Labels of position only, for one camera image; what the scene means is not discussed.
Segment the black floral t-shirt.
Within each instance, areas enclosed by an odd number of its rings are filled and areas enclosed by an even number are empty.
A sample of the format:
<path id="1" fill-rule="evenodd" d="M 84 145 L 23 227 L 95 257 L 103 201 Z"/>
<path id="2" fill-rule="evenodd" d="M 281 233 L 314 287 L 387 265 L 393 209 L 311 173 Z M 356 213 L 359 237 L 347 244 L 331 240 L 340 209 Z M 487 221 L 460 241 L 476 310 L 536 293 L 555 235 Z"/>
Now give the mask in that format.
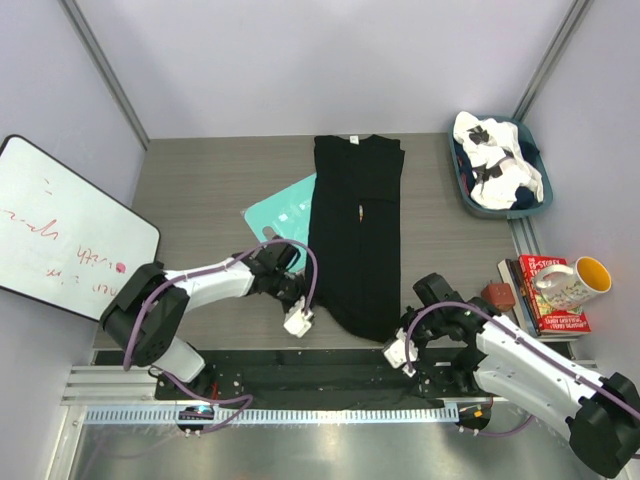
<path id="1" fill-rule="evenodd" d="M 396 139 L 314 139 L 316 179 L 308 245 L 317 258 L 314 301 L 350 334 L 384 343 L 401 309 L 401 176 Z"/>

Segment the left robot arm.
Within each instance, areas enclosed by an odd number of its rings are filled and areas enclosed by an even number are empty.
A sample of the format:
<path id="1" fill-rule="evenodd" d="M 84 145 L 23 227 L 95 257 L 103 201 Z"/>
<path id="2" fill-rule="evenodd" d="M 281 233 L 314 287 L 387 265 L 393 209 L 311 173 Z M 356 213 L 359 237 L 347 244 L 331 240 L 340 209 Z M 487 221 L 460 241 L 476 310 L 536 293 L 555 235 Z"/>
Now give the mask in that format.
<path id="1" fill-rule="evenodd" d="M 290 271 L 307 246 L 276 237 L 220 263 L 170 271 L 160 262 L 139 267 L 103 311 L 99 325 L 124 351 L 124 368 L 152 367 L 190 398 L 205 397 L 214 373 L 202 355 L 177 337 L 185 314 L 229 298 L 267 294 L 284 311 L 284 329 L 301 338 L 311 328 L 313 285 Z"/>

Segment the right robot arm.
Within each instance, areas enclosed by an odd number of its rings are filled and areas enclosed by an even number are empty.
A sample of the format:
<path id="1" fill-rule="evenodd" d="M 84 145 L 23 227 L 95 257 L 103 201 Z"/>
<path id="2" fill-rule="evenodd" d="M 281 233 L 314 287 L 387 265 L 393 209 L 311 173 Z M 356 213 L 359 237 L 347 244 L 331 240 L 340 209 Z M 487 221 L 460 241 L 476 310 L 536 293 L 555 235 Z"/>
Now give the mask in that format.
<path id="1" fill-rule="evenodd" d="M 384 349 L 393 368 L 432 378 L 428 343 L 442 337 L 462 342 L 450 374 L 460 393 L 486 392 L 519 406 L 562 435 L 603 477 L 616 477 L 638 458 L 639 391 L 629 378 L 605 377 L 563 357 L 483 299 L 463 301 L 437 273 L 413 290 L 423 306 L 406 311 Z"/>

